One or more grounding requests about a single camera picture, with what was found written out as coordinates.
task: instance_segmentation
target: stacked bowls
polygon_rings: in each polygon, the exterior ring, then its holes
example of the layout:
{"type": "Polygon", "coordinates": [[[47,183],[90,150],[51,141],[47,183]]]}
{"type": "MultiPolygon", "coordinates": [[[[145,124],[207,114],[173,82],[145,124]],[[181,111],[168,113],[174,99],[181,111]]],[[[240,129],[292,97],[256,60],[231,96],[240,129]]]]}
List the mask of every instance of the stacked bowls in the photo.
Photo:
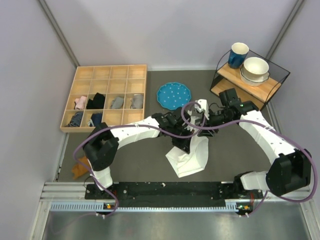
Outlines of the stacked bowls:
{"type": "Polygon", "coordinates": [[[247,58],[240,69],[241,80],[250,86],[259,86],[269,79],[269,65],[259,57],[247,58]]]}

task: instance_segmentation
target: folded sock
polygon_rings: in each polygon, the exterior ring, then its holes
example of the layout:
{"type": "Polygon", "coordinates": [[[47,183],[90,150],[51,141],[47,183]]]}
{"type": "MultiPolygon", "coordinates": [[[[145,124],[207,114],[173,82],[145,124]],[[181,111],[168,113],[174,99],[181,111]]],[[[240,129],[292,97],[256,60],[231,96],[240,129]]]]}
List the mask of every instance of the folded sock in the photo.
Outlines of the folded sock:
{"type": "Polygon", "coordinates": [[[66,127],[80,127],[83,115],[84,113],[82,111],[76,112],[66,127]]]}
{"type": "Polygon", "coordinates": [[[100,93],[96,93],[93,99],[89,99],[86,109],[103,109],[105,106],[106,97],[100,93]]]}
{"type": "Polygon", "coordinates": [[[75,110],[83,110],[85,109],[85,105],[86,105],[86,101],[87,101],[87,97],[86,96],[81,96],[80,98],[76,98],[74,100],[75,103],[75,110]]]}
{"type": "Polygon", "coordinates": [[[91,115],[89,127],[96,127],[102,122],[102,112],[91,115]]]}
{"type": "Polygon", "coordinates": [[[124,98],[117,96],[115,99],[112,100],[111,109],[121,109],[122,105],[124,104],[124,98]]]}
{"type": "Polygon", "coordinates": [[[144,105],[144,96],[142,94],[135,94],[131,99],[131,109],[142,109],[144,105]]]}

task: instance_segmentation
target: blue plate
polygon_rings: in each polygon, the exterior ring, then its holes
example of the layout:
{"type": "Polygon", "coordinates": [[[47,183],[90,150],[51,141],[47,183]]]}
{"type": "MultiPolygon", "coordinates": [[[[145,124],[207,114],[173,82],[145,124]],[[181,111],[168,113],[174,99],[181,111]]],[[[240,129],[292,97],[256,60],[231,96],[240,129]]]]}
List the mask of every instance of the blue plate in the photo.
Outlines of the blue plate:
{"type": "Polygon", "coordinates": [[[179,82],[169,82],[159,88],[156,97],[163,108],[176,110],[191,100],[191,92],[179,82]]]}

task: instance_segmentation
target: gray sock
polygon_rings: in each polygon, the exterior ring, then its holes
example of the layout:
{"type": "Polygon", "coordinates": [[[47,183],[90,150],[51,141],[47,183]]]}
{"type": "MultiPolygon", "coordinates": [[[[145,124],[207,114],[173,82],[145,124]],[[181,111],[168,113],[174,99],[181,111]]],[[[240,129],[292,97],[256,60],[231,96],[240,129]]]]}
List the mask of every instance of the gray sock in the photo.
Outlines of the gray sock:
{"type": "Polygon", "coordinates": [[[144,96],[142,94],[136,94],[131,99],[131,109],[142,109],[144,106],[144,96]]]}
{"type": "Polygon", "coordinates": [[[117,96],[115,99],[112,100],[111,109],[121,109],[122,105],[124,104],[124,98],[117,96]]]}

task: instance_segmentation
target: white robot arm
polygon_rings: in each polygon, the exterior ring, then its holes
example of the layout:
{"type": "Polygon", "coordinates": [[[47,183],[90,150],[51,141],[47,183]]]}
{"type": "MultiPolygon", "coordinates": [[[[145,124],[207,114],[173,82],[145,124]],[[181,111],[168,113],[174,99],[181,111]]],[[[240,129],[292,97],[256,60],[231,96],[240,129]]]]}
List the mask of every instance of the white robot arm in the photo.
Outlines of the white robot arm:
{"type": "MultiPolygon", "coordinates": [[[[208,108],[206,100],[197,101],[199,106],[196,106],[196,109],[203,113],[202,119],[206,120],[205,127],[215,127],[239,119],[259,122],[267,126],[262,128],[248,122],[239,123],[239,126],[254,138],[271,163],[269,171],[246,172],[235,176],[234,182],[239,189],[268,190],[276,196],[281,196],[310,184],[311,164],[307,157],[284,139],[271,133],[269,129],[273,129],[272,126],[268,124],[251,101],[241,102],[234,89],[226,90],[219,96],[224,108],[217,112],[208,108]]],[[[109,166],[117,150],[127,144],[146,138],[157,138],[161,135],[191,135],[194,130],[187,128],[181,114],[181,108],[165,115],[156,113],[142,121],[128,124],[131,127],[114,128],[91,139],[84,145],[83,150],[89,160],[94,177],[103,187],[110,187],[113,181],[109,166]],[[166,131],[166,133],[161,133],[159,129],[166,131]]],[[[183,115],[186,119],[190,119],[187,112],[184,112],[183,115]]],[[[91,135],[106,127],[107,125],[102,123],[95,128],[91,135]]],[[[198,136],[212,137],[213,133],[202,130],[198,136]]],[[[175,147],[186,154],[192,153],[194,147],[191,147],[191,138],[181,139],[174,136],[171,138],[175,147]]]]}

